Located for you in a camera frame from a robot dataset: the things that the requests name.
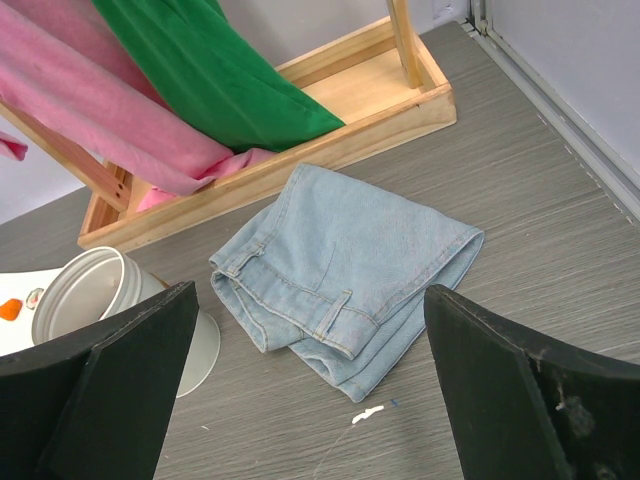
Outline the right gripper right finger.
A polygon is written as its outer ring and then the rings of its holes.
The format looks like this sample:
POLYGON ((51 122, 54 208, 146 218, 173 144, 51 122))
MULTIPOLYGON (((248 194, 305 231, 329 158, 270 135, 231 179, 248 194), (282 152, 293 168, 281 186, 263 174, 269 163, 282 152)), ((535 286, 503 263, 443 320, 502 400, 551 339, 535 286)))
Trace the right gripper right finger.
POLYGON ((424 316, 465 478, 638 478, 638 365, 442 285, 427 288, 424 316))

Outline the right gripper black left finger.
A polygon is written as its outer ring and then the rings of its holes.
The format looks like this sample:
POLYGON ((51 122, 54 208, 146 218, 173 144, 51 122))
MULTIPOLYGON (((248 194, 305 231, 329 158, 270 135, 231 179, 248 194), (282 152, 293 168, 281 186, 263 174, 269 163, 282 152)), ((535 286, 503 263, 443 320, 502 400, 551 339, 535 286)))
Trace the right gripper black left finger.
POLYGON ((198 312, 182 282, 3 356, 2 478, 153 478, 198 312))

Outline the tall white cylinder container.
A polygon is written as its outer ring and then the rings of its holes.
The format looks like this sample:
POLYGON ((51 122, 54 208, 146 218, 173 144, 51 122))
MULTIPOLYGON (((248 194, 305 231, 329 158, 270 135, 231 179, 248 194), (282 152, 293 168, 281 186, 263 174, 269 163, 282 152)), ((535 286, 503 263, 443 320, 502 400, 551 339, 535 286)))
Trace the tall white cylinder container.
MULTIPOLYGON (((32 322, 36 345, 120 313, 168 288, 113 247, 96 247, 70 260, 44 290, 32 322)), ((177 396, 193 392, 209 376, 221 347, 215 320, 198 313, 177 396)))

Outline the blue denim shorts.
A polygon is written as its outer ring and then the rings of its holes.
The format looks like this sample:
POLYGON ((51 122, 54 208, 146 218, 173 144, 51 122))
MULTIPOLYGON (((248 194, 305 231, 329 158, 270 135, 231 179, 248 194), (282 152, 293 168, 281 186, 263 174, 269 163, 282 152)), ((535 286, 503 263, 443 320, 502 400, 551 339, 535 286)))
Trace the blue denim shorts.
POLYGON ((261 352, 288 348, 359 402, 456 287, 484 235, 352 177, 299 165, 277 200, 211 257, 212 287, 261 352))

